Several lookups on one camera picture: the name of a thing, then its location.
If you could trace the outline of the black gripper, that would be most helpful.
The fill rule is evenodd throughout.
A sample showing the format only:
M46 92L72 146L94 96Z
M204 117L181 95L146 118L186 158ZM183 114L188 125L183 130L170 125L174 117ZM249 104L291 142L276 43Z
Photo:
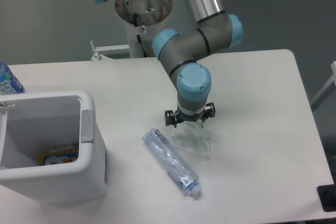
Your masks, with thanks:
M191 115L186 114L177 108L177 111L173 112L172 110L167 110L164 112L164 121L166 126L177 127L178 124L187 121L187 122L197 122L201 120L203 123L208 118L214 118L216 115L216 108L214 102L205 104L205 108L200 113L193 112Z

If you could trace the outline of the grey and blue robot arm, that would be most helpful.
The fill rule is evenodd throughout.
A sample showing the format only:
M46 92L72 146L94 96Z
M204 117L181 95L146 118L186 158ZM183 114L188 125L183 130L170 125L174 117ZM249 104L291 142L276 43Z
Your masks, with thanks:
M109 0L95 0L98 3ZM216 114L214 103L207 102L211 74L199 62L220 50L239 43L244 30L239 18L227 14L221 0L188 0L197 28L181 35L165 29L145 40L147 28L166 20L173 0L114 0L119 17L130 24L143 57L156 57L177 91L177 108L165 112L166 125L205 121Z

